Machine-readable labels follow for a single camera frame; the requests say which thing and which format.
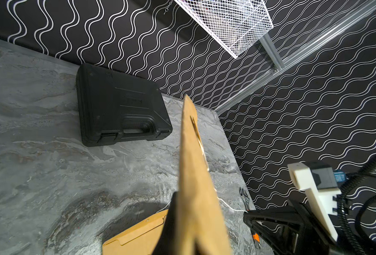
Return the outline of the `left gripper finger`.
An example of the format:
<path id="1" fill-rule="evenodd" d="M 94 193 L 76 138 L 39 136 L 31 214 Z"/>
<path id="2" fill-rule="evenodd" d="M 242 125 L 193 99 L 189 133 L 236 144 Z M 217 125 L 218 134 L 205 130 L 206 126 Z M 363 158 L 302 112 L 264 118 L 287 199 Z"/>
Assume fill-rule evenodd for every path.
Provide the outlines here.
<path id="1" fill-rule="evenodd" d="M 176 255 L 176 214 L 177 192 L 174 192 L 165 219 L 165 224 L 157 245 L 152 253 L 153 255 Z"/>

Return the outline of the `brown file bag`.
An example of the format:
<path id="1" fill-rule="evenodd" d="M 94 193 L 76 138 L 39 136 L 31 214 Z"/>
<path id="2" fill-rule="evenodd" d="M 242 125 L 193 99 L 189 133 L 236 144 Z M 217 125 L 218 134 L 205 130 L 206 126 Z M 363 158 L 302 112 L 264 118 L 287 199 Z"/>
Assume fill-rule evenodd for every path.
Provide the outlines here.
<path id="1" fill-rule="evenodd" d="M 165 225 L 168 210 L 163 210 L 104 242 L 103 255 L 150 255 Z"/>
<path id="2" fill-rule="evenodd" d="M 233 249 L 191 98 L 183 99 L 176 202 L 176 255 L 231 255 Z"/>

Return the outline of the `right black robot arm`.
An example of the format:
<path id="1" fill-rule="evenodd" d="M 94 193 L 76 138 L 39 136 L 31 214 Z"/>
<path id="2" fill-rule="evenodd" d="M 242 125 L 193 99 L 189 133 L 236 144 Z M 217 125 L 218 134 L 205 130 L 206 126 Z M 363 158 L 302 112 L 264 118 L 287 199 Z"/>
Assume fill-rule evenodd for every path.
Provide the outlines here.
<path id="1" fill-rule="evenodd" d="M 246 210 L 244 223 L 276 255 L 376 255 L 376 154 L 356 172 L 321 160 L 288 166 L 304 202 Z"/>

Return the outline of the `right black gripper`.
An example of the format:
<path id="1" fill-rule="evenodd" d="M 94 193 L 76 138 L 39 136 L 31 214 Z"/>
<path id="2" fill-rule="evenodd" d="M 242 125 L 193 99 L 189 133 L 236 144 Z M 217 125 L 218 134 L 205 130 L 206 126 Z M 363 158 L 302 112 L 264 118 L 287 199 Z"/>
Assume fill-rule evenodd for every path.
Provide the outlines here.
<path id="1" fill-rule="evenodd" d="M 258 234 L 276 255 L 349 255 L 337 244 L 311 210 L 290 200 L 284 207 L 250 210 L 244 223 Z"/>

